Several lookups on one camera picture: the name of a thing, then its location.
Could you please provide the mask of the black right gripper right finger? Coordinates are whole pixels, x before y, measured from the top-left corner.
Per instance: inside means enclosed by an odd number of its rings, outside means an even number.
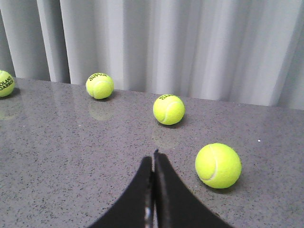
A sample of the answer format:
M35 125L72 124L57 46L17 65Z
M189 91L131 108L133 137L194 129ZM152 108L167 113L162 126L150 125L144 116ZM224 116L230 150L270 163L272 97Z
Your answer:
M227 222L203 205L185 186L168 157L154 152L154 186L158 227L230 228Z

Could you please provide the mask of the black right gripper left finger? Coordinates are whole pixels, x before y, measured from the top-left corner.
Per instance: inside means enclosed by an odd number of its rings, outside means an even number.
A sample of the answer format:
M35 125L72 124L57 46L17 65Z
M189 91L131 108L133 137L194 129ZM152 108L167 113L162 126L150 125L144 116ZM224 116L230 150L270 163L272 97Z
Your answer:
M91 228L152 227L152 158L144 157L124 193Z

